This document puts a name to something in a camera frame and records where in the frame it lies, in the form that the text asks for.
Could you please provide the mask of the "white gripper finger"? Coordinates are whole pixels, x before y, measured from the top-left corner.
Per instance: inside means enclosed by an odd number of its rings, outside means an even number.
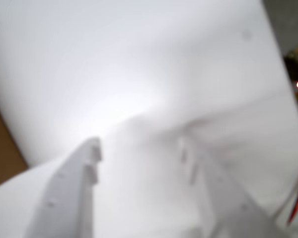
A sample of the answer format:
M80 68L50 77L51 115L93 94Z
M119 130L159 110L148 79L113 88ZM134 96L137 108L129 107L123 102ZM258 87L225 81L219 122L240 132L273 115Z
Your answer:
M93 237L98 138L0 185L0 238Z
M190 137L180 138L179 147L200 210L203 237L288 237L206 148Z

